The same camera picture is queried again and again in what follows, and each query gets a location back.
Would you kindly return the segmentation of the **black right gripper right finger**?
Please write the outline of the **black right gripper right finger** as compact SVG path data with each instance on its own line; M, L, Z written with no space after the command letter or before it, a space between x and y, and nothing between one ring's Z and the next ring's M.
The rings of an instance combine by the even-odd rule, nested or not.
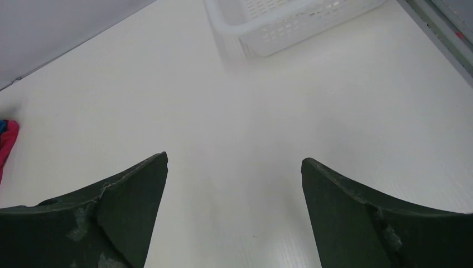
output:
M312 158L302 188L322 267L471 267L472 215L425 207Z

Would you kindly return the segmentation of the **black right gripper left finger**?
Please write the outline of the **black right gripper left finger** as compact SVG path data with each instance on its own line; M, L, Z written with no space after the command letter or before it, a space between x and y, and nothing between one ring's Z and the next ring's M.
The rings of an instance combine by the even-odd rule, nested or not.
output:
M33 207L1 209L1 266L143 267L167 163L161 152Z

